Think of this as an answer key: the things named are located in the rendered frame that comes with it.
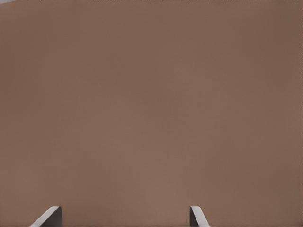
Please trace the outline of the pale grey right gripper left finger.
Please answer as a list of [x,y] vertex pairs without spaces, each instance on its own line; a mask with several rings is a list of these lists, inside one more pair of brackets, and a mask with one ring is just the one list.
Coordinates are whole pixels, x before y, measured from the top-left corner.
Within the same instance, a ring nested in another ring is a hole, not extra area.
[[43,215],[29,227],[62,227],[61,206],[51,206]]

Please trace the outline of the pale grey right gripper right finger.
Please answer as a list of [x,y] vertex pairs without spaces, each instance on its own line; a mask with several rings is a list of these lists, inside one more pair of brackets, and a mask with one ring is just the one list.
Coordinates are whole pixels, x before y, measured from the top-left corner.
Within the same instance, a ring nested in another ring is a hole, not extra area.
[[190,227],[210,227],[202,209],[199,206],[190,206],[189,225]]

